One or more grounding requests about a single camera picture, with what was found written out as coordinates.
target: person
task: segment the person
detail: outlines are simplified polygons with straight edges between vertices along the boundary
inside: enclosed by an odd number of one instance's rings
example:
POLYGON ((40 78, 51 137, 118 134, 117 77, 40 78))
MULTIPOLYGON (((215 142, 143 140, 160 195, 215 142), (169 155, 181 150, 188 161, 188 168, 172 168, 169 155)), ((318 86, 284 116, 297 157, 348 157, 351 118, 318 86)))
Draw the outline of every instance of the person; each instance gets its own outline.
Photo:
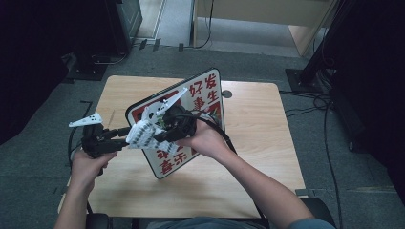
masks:
MULTIPOLYGON (((177 141, 222 164, 245 188, 263 214, 277 228, 334 228, 315 219, 307 206, 286 186, 263 174, 232 152, 223 138, 206 123, 198 120, 194 136, 177 141)), ((100 168, 117 152, 93 159, 83 151, 75 153, 71 182, 57 218, 55 229, 85 228, 87 198, 95 186, 100 168)), ((237 221, 194 218, 161 224, 160 228, 257 228, 237 221)))

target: right hand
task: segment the right hand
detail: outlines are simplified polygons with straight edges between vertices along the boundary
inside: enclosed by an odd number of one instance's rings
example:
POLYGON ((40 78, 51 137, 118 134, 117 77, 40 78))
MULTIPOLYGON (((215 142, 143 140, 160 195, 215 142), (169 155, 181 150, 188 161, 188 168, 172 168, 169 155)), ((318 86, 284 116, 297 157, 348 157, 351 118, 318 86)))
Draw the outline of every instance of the right hand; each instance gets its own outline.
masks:
POLYGON ((198 153, 209 156, 214 159, 223 154, 234 154, 224 142, 224 139, 212 127, 203 121, 197 120, 196 133, 191 136, 177 141, 180 146, 188 146, 198 153))
POLYGON ((83 150, 77 151, 73 160, 69 188, 90 194, 95 186, 95 179, 100 169, 107 168, 108 161, 115 156, 117 156, 117 152, 104 154, 98 158, 92 158, 83 150))

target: sleeve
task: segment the sleeve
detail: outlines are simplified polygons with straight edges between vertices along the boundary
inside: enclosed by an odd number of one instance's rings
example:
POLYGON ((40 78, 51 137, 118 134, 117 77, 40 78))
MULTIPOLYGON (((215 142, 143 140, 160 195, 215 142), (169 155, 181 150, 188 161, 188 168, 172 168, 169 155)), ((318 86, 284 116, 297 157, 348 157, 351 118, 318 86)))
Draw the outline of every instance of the sleeve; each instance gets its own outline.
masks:
POLYGON ((335 229, 334 226, 321 219, 301 219, 293 222, 288 229, 335 229))
POLYGON ((210 217, 195 217, 191 219, 149 223, 146 229, 266 229, 265 227, 250 222, 216 219, 210 217))

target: sign board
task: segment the sign board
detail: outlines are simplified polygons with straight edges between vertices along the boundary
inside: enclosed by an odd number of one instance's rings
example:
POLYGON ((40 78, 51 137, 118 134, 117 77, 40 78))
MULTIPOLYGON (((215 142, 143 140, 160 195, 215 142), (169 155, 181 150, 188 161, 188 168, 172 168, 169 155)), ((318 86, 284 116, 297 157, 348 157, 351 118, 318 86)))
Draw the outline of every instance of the sign board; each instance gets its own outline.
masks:
MULTIPOLYGON (((215 116, 224 130, 221 79, 217 69, 210 69, 184 79, 182 82, 131 105, 125 113, 128 123, 133 126, 141 120, 146 106, 149 107, 150 113, 155 112, 161 106, 164 99, 169 99, 184 88, 188 90, 176 104, 182 105, 187 111, 203 111, 215 116)), ((175 154, 168 154, 158 149, 142 149, 142 151, 156 178, 167 177, 198 155, 195 150, 189 147, 179 147, 175 154)))

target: floor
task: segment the floor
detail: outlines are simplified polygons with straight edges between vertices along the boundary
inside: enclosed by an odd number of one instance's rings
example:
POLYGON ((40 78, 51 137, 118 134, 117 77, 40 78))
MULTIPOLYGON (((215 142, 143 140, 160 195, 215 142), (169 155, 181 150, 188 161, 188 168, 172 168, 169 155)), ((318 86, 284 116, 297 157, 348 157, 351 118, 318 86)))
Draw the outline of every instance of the floor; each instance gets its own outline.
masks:
MULTIPOLYGON (((139 29, 137 42, 147 39, 154 44, 160 39, 163 46, 178 47, 192 44, 192 9, 193 0, 140 0, 143 22, 139 29), (145 31, 154 30, 152 36, 145 36, 145 31)), ((257 22, 242 22, 212 19, 211 36, 209 18, 199 18, 197 46, 205 50, 260 53, 285 57, 304 57, 310 59, 313 50, 319 46, 324 31, 319 31, 312 47, 304 56, 300 56, 287 25, 257 22)))

